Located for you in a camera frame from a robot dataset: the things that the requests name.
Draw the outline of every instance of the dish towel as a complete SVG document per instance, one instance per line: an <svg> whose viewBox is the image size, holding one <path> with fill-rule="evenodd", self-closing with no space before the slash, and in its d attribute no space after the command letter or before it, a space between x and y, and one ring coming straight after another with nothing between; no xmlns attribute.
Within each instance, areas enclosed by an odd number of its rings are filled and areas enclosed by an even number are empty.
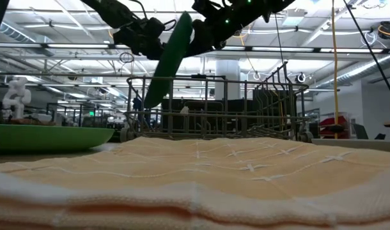
<svg viewBox="0 0 390 230"><path fill-rule="evenodd" d="M0 229L390 229L390 153L140 137L0 164Z"/></svg>

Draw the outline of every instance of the wire rack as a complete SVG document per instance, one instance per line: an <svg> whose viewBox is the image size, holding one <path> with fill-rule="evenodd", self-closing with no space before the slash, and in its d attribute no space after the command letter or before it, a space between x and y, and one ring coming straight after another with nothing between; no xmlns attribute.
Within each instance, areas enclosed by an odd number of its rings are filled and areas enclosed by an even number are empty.
<svg viewBox="0 0 390 230"><path fill-rule="evenodd" d="M145 89L151 77L130 77L127 111L125 112L129 124L128 136L133 139L139 136L158 137L167 139L215 139L215 138L248 138L273 137L278 139L299 140L299 134L304 131L309 118L297 116L296 99L301 97L302 110L304 110L304 92L309 87L304 84L276 82L272 74L272 82L239 81L226 79L197 79L157 77L162 81L169 81L169 95L164 97L161 109L145 109ZM141 92L134 88L132 81L141 80ZM174 81L203 81L205 86L205 99L182 100L181 107L174 106L173 102L180 99L174 97ZM208 98L209 86L212 83L222 84L224 96L222 100ZM238 84L244 95L236 100L237 106L243 111L233 111L228 100L228 84ZM247 98L248 91L253 91L253 99ZM141 109L132 109L133 94L142 101ZM160 118L158 125L148 123L145 117Z"/></svg>

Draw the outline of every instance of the green plate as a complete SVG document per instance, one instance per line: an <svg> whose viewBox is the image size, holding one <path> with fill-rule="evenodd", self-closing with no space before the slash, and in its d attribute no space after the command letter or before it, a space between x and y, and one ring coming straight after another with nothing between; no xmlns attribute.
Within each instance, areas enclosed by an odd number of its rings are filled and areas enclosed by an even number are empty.
<svg viewBox="0 0 390 230"><path fill-rule="evenodd" d="M0 151L86 150L106 143L110 128L0 125Z"/></svg>
<svg viewBox="0 0 390 230"><path fill-rule="evenodd" d="M155 69L153 79L144 99L145 108L154 108L159 105L164 96L169 93L169 80L160 80L157 77L175 77L188 50L191 34L192 19L185 11L176 23Z"/></svg>

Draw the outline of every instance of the white sculpture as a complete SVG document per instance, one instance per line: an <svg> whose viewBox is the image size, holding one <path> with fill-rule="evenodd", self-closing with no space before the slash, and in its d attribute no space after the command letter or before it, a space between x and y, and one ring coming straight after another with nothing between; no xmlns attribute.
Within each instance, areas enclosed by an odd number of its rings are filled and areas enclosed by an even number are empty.
<svg viewBox="0 0 390 230"><path fill-rule="evenodd" d="M3 97L3 118L8 119L12 115L10 107L15 106L14 119L23 118L24 105L30 103L31 93L26 89L27 78L17 77L9 82L9 90Z"/></svg>

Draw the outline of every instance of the red object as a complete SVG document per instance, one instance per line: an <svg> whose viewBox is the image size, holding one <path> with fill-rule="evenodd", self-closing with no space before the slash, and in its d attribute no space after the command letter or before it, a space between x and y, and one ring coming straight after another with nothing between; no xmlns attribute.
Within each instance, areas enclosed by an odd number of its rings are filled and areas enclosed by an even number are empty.
<svg viewBox="0 0 390 230"><path fill-rule="evenodd" d="M338 117L338 124L346 127L347 120L344 116ZM330 127L334 125L334 118L327 118L320 122L320 136L323 136L324 139L334 139L334 132L330 130ZM338 134L338 139L348 139L350 137L349 131L344 131Z"/></svg>

